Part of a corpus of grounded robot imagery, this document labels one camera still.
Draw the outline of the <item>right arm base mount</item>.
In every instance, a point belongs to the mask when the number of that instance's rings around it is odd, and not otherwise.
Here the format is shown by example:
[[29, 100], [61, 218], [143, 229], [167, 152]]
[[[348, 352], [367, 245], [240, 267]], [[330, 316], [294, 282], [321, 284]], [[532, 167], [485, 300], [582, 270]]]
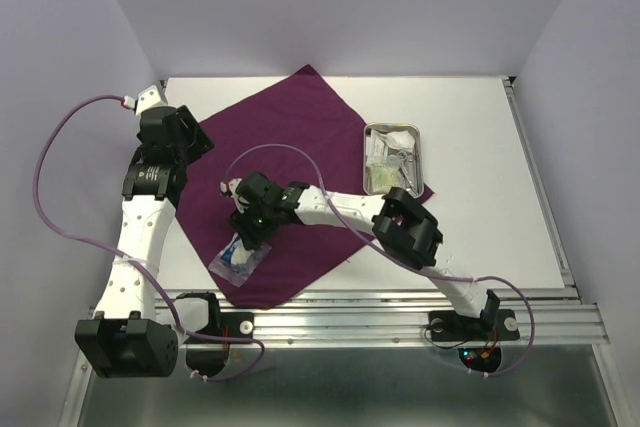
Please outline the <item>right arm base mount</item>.
[[500, 307], [499, 297], [489, 290], [478, 318], [453, 310], [432, 311], [422, 331], [423, 338], [436, 348], [455, 349], [463, 366], [491, 376], [502, 363], [500, 342], [518, 341], [521, 336], [515, 313]]

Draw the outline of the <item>aluminium front rail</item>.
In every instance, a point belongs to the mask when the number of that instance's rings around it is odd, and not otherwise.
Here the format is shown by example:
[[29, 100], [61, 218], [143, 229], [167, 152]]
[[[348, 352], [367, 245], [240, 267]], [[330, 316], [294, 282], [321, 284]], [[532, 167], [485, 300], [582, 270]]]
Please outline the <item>aluminium front rail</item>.
[[[515, 313], [524, 347], [607, 344], [609, 336], [598, 307], [584, 304], [573, 288], [556, 298], [541, 292], [529, 301], [535, 320], [515, 293], [499, 289], [501, 306]], [[451, 305], [434, 290], [308, 290], [272, 309], [254, 311], [254, 336], [269, 349], [427, 347], [428, 314]]]

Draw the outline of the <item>blue-white gauze packet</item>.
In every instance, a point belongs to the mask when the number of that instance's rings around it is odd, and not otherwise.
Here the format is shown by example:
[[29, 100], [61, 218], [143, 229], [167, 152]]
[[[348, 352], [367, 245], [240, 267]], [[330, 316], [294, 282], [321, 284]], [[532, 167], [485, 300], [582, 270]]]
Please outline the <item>blue-white gauze packet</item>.
[[271, 247], [268, 244], [261, 244], [254, 250], [246, 249], [240, 235], [235, 234], [211, 261], [208, 271], [234, 287], [241, 287], [248, 281], [270, 250]]

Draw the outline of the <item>green-white packet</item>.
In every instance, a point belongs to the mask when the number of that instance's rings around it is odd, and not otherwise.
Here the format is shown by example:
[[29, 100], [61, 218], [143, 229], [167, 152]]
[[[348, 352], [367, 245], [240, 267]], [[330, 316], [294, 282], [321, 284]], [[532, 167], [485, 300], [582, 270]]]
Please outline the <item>green-white packet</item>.
[[400, 160], [395, 156], [369, 159], [365, 167], [365, 187], [371, 195], [387, 193], [394, 187], [404, 188]]

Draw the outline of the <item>small steel scissors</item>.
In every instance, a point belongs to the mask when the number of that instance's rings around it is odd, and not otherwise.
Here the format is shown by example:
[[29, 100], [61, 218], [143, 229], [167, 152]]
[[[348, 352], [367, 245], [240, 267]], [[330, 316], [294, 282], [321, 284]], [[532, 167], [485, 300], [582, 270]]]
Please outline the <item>small steel scissors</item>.
[[406, 151], [399, 151], [396, 154], [396, 157], [399, 162], [400, 172], [405, 179], [407, 187], [411, 189], [415, 189], [416, 174], [415, 174], [413, 155]]

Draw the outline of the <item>white gauze pad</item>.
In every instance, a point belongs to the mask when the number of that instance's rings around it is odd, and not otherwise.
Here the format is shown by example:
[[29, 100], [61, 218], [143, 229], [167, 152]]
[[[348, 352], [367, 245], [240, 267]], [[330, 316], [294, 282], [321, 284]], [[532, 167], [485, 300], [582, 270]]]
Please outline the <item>white gauze pad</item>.
[[384, 142], [389, 149], [396, 151], [411, 152], [415, 147], [415, 138], [407, 130], [385, 133]]

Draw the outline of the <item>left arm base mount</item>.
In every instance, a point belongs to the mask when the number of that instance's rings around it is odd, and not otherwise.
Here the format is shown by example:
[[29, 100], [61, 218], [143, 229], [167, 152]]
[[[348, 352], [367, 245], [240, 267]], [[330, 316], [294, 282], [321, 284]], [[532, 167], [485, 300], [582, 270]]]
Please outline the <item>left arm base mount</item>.
[[244, 361], [232, 360], [232, 347], [251, 345], [254, 314], [223, 312], [213, 292], [182, 293], [174, 301], [181, 325], [196, 336], [178, 332], [187, 345], [186, 366], [203, 380], [238, 376]]

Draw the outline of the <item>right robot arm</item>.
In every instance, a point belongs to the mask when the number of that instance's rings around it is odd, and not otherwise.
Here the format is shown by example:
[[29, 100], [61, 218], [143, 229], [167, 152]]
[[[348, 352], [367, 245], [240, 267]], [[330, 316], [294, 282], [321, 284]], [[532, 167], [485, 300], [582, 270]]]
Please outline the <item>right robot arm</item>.
[[496, 325], [499, 297], [471, 278], [436, 266], [443, 243], [438, 221], [401, 188], [358, 196], [302, 182], [281, 187], [253, 172], [223, 182], [220, 189], [235, 204], [230, 223], [249, 251], [259, 249], [283, 226], [344, 227], [364, 238], [374, 237], [388, 258], [425, 274], [461, 317], [466, 334], [482, 337]]

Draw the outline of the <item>white sterile pouch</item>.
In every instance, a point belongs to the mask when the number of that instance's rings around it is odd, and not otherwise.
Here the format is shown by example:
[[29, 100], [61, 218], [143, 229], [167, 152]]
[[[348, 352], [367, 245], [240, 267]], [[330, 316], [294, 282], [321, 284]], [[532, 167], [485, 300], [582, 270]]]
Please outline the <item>white sterile pouch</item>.
[[383, 163], [387, 155], [386, 136], [377, 130], [372, 130], [368, 137], [367, 164]]

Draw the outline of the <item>steel instrument tray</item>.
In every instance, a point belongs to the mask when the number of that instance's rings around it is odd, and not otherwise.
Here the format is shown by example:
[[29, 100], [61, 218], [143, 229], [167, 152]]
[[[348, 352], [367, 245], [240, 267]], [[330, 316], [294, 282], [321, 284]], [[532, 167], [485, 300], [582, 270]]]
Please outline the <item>steel instrument tray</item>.
[[[424, 185], [424, 176], [423, 176], [423, 165], [422, 165], [422, 153], [421, 153], [421, 138], [420, 138], [420, 132], [418, 130], [418, 128], [414, 125], [411, 124], [402, 124], [402, 123], [369, 123], [365, 126], [364, 128], [364, 134], [363, 134], [363, 151], [364, 151], [364, 160], [363, 160], [363, 189], [364, 191], [369, 194], [366, 191], [366, 187], [365, 187], [365, 167], [366, 167], [366, 160], [367, 160], [367, 147], [368, 147], [368, 137], [369, 134], [372, 130], [377, 130], [380, 133], [389, 133], [389, 132], [393, 132], [393, 131], [409, 131], [415, 138], [415, 147], [414, 150], [411, 152], [408, 152], [410, 154], [413, 155], [414, 158], [414, 166], [415, 166], [415, 174], [416, 174], [416, 188], [415, 189], [411, 189], [408, 188], [405, 182], [405, 187], [402, 188], [404, 190], [406, 190], [410, 195], [412, 195], [415, 198], [418, 198], [420, 196], [422, 196], [425, 192], [425, 185]], [[396, 150], [392, 150], [388, 148], [388, 155], [389, 156], [395, 156], [399, 151]]]

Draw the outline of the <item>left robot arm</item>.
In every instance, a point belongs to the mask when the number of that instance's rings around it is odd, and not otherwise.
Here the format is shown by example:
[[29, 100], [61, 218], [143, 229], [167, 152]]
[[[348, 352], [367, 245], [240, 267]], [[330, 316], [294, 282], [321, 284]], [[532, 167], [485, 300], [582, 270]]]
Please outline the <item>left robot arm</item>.
[[190, 110], [138, 108], [140, 142], [122, 188], [122, 224], [107, 286], [75, 341], [101, 378], [167, 377], [179, 346], [173, 324], [156, 315], [159, 264], [187, 168], [213, 143]]

